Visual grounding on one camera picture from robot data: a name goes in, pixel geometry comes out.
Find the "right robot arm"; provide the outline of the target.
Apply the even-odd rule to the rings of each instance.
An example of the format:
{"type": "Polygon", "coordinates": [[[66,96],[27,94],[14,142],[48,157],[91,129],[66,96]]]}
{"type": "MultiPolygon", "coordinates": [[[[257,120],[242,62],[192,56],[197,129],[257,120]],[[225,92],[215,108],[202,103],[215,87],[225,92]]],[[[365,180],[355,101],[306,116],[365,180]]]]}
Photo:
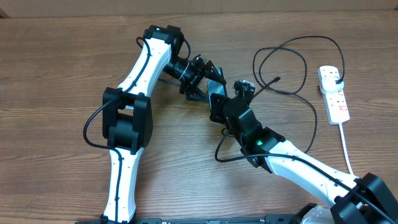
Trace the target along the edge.
{"type": "Polygon", "coordinates": [[[230,98],[224,85],[208,82],[210,119],[234,136],[241,160],[294,182],[325,204],[310,208],[297,223],[397,223],[397,200],[382,179],[372,173],[359,178],[312,158],[256,119],[249,106],[251,82],[237,81],[234,88],[230,98]]]}

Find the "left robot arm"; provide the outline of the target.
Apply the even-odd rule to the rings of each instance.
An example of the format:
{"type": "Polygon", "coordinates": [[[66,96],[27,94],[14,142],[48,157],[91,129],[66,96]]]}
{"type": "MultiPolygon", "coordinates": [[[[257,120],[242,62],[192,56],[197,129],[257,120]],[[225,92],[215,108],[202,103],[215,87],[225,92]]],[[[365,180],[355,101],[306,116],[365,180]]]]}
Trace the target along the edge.
{"type": "Polygon", "coordinates": [[[108,203],[100,223],[134,223],[135,188],[139,160],[153,131],[150,96],[162,72],[180,82],[180,93],[190,101],[207,103],[198,88],[203,78],[220,85],[220,68],[197,55],[179,57],[185,41],[179,27],[150,26],[144,31],[142,52],[127,78],[103,93],[103,137],[111,155],[108,203]]]}

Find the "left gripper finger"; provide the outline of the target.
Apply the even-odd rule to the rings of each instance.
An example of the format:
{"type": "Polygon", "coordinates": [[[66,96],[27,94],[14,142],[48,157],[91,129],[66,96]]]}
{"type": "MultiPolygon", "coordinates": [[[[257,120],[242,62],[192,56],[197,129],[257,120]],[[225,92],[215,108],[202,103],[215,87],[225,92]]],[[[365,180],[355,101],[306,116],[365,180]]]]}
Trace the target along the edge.
{"type": "Polygon", "coordinates": [[[205,77],[222,85],[226,84],[226,80],[223,78],[221,73],[217,71],[211,60],[208,60],[205,64],[205,77]]]}
{"type": "Polygon", "coordinates": [[[209,99],[197,86],[189,86],[185,90],[186,100],[188,101],[201,101],[208,103],[209,99]]]}

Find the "Samsung Galaxy smartphone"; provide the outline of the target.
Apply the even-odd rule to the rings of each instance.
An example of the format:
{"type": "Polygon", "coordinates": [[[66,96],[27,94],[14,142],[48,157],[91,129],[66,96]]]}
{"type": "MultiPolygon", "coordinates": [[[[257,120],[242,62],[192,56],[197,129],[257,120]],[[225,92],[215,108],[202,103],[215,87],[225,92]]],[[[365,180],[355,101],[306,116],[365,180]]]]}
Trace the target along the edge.
{"type": "Polygon", "coordinates": [[[207,89],[208,89],[208,101],[209,101],[210,108],[212,107],[212,102],[211,102],[212,94],[216,93],[216,94],[220,94],[223,96],[228,95],[226,92],[226,85],[222,85],[214,80],[208,80],[207,89]]]}

